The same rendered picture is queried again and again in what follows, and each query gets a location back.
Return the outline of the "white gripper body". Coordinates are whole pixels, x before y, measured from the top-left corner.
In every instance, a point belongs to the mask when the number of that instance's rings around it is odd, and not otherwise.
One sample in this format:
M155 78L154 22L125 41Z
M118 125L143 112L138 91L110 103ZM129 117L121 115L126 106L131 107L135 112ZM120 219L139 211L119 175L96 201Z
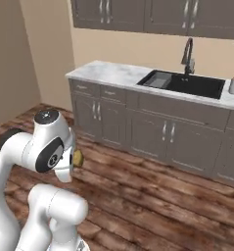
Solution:
M72 181L72 171L73 171L73 150L68 149L64 152L62 158L55 166L55 175L61 182L71 182Z

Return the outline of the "yellow green sponge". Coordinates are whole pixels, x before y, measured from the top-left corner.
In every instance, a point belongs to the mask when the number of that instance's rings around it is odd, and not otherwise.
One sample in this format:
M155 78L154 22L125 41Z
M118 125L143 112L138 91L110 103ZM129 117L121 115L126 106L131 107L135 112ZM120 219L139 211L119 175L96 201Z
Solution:
M75 167L81 167L83 165L83 161L84 161L84 156L82 154L82 152L79 149L76 149L73 152L73 165Z

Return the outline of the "grey panel under sink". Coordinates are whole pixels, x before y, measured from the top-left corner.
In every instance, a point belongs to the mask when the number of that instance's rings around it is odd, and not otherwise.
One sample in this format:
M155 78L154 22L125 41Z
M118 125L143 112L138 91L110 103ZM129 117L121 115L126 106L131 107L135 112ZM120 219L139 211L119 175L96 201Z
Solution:
M176 117L220 130L225 129L230 113L227 109L145 93L139 95L138 105L143 111Z

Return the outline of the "black sink basin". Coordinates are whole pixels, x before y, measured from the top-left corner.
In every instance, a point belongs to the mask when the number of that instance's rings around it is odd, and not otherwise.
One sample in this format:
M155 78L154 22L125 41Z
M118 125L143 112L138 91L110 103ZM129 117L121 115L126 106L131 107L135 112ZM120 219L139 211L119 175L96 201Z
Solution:
M224 79L152 70L137 85L165 89L219 100Z

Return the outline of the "black sink tap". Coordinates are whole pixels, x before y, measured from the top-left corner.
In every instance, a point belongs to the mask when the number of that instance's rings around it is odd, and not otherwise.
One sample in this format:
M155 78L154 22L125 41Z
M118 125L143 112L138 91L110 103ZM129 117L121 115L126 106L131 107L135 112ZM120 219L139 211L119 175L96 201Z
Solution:
M186 42L183 57L181 60L181 64L185 66L184 73L186 75L192 74L195 71L195 60L192 58L192 50L193 38L189 37Z

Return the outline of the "grey base cupboard door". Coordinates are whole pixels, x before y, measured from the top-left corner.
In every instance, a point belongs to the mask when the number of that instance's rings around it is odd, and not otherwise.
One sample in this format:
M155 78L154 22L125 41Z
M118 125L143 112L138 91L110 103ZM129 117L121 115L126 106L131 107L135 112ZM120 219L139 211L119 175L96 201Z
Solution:
M234 130L225 131L216 159L214 176L234 185Z
M163 117L133 112L131 115L131 149L140 154L163 160L165 158L165 141L163 137Z
M179 121L173 143L167 145L168 162L183 171L210 176L222 141L222 131Z
M122 104L101 101L102 139L108 144L122 147L125 142L125 106Z
M75 126L82 133L95 138L97 135L97 120L93 118L93 100L93 98L84 95L75 94L73 96Z

